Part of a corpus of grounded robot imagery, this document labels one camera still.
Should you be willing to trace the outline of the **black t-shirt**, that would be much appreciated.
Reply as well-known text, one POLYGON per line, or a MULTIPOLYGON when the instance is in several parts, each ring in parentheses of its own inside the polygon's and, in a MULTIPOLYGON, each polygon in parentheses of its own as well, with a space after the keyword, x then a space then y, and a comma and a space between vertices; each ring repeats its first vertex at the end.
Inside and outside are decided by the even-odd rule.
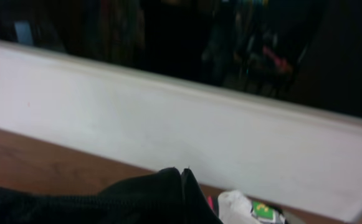
POLYGON ((166 168, 94 195, 36 195, 0 187, 0 223, 220 223, 190 169, 166 168))

